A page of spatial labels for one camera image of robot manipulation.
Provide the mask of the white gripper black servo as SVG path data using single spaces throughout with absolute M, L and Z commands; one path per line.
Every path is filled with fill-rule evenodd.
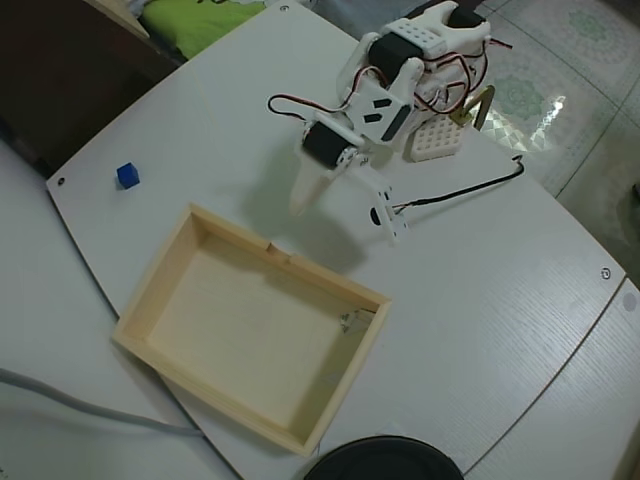
M 344 113 L 317 113 L 296 151 L 300 167 L 291 191 L 291 214 L 301 215 L 317 202 L 365 146 L 366 139 Z

